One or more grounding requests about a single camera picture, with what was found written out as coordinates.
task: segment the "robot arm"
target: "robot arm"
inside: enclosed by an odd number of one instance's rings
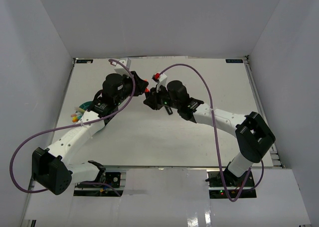
[[[129,68],[130,59],[119,62]],[[32,154],[32,178],[56,195],[61,194],[71,183],[82,181],[104,182],[105,168],[103,165],[88,161],[87,163],[71,165],[72,157],[81,146],[96,132],[104,128],[114,117],[102,119],[118,110],[119,105],[133,91],[133,81],[127,71],[120,65],[115,65],[114,74],[109,74],[103,83],[103,89],[95,95],[91,105],[78,121],[78,127],[70,129],[58,141],[49,145],[45,150],[40,147]],[[142,95],[148,82],[140,79],[135,71],[131,71],[136,88],[134,96]]]
[[[213,126],[212,111],[208,104],[191,98],[181,81],[175,80],[165,87],[167,76],[155,74],[155,88],[146,92],[144,104],[153,110],[162,107],[177,109],[185,120]],[[224,175],[229,183],[236,183],[253,163],[259,163],[275,142],[275,136],[263,118],[255,112],[249,115],[229,113],[215,109],[216,127],[237,138],[240,152],[228,164]]]

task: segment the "white panel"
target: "white panel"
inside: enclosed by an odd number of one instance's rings
[[[72,57],[250,54],[279,0],[41,0]]]
[[[71,68],[72,59],[40,0],[0,0],[1,226],[19,226],[27,196],[11,182],[10,158],[22,141],[54,126]],[[38,137],[17,155],[14,173],[24,188],[32,151],[46,146],[50,137]]]
[[[260,170],[253,170],[253,175],[258,179]],[[55,200],[49,192],[40,197],[33,194],[26,219],[37,220],[36,227],[106,223],[109,227],[297,227],[310,223],[291,170],[266,169],[257,198],[235,203],[209,200],[205,178],[204,170],[129,170],[120,198],[73,197],[68,191]]]
[[[319,0],[281,0],[251,68],[283,163],[292,168],[314,226],[319,179]]]
[[[254,179],[260,170],[252,170]],[[210,200],[217,227],[298,227],[310,221],[292,170],[266,169],[256,199]]]
[[[26,218],[37,220],[36,227],[99,227],[105,223],[109,227],[211,227],[206,177],[205,170],[129,170],[120,198],[73,197],[68,191],[63,199],[57,197],[59,203],[51,199],[51,193],[43,193],[41,198],[35,194]]]
[[[216,108],[231,113],[249,114],[257,111],[244,64],[226,64],[224,59],[132,59],[131,70],[137,71],[150,86],[155,72],[175,63],[194,66],[207,81]],[[106,75],[113,73],[107,59],[95,59],[92,64],[76,64],[63,103],[58,126],[71,124],[74,107],[92,100],[102,88]],[[205,86],[189,68],[177,67],[166,72],[168,82],[179,79],[191,97],[209,103]],[[143,104],[145,96],[132,99],[93,139],[82,146],[72,164],[95,160],[104,165],[145,166],[217,166],[213,128],[183,120],[177,111],[168,115],[165,109],[154,111]],[[67,130],[54,135],[58,140]],[[219,131],[221,157],[227,166],[238,153],[235,137]],[[272,166],[270,154],[264,162]]]

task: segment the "white table surface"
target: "white table surface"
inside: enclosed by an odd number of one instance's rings
[[[244,64],[227,64],[225,59],[132,59],[131,71],[150,82],[155,72],[175,63],[195,67],[208,83],[214,107],[238,114],[257,112]],[[105,77],[114,73],[107,59],[92,64],[75,64],[57,126],[72,124],[74,107],[91,101],[102,88]],[[166,72],[167,82],[181,80],[191,97],[209,103],[204,85],[189,68],[176,67]],[[144,95],[131,103],[100,132],[85,143],[71,163],[95,160],[104,165],[129,166],[217,166],[213,128],[183,120],[174,110],[153,111],[143,104]],[[55,133],[56,141],[67,130]],[[222,164],[226,166],[239,152],[236,138],[218,131]],[[265,166],[273,166],[269,152]]]

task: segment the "white wall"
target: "white wall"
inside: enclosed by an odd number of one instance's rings
[[[9,161],[23,140],[54,126],[72,59],[40,0],[0,0],[0,31],[0,225],[16,227],[27,195],[11,182]],[[25,188],[32,151],[49,137],[31,141],[16,158]]]
[[[279,0],[41,0],[72,57],[250,54]]]
[[[319,226],[319,0],[281,0],[251,54],[251,68],[282,162]]]

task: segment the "black joint housing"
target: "black joint housing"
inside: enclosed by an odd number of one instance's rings
[[[136,84],[134,96],[142,95],[149,83],[142,80],[135,71],[131,71],[131,74]],[[131,77],[115,73],[107,75],[102,86],[103,89],[96,93],[92,103],[87,108],[88,112],[93,111],[97,113],[99,117],[105,117],[116,112],[119,109],[118,106],[130,96],[133,91],[133,81]],[[104,124],[107,125],[113,117],[105,119]]]
[[[188,102],[186,102],[180,107],[180,109],[177,110],[177,112],[186,121],[196,122],[194,118],[194,112],[196,111],[196,108],[203,103],[204,102],[202,100],[190,98],[188,99]]]
[[[228,163],[226,169],[223,171],[223,175],[225,178],[226,186],[231,187],[231,186],[241,186],[246,175],[247,171],[241,176],[237,177],[233,173],[231,173],[228,170],[228,166],[231,162]],[[252,174],[249,174],[249,178],[247,179],[246,185],[245,186],[254,186],[254,181],[252,177]],[[221,181],[221,175],[220,172],[218,171],[218,174],[216,174],[216,171],[212,171],[208,173],[208,179],[205,180],[206,182],[209,182],[210,187],[222,187],[222,181]]]
[[[259,163],[276,138],[260,114],[251,112],[235,131],[241,154]]]
[[[167,85],[167,91],[173,102],[184,104],[189,99],[186,87],[179,80],[169,82]]]
[[[60,195],[70,185],[72,176],[59,157],[38,147],[32,154],[32,179]]]
[[[153,110],[160,110],[164,105],[161,100],[162,97],[168,98],[168,92],[165,87],[161,86],[160,92],[156,92],[156,88],[151,88],[149,92],[145,93],[146,99],[143,101],[143,104],[149,106]]]
[[[98,175],[96,176],[94,182],[104,182],[105,180],[105,166],[102,164],[96,162],[96,161],[88,161],[88,163],[95,165],[100,171]]]

